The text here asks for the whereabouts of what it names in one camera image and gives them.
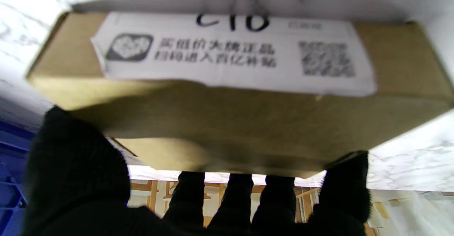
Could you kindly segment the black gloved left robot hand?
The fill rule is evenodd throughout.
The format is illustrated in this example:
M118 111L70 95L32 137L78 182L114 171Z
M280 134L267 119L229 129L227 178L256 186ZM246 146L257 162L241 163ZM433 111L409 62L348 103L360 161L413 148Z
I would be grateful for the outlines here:
M296 223L292 177L266 176L251 218L253 180L231 174L220 207L203 226L205 174L182 171L163 217L127 207L131 183L121 152L103 134L54 106L33 140L24 187L23 236L364 236L371 197L368 152L326 171L319 203Z

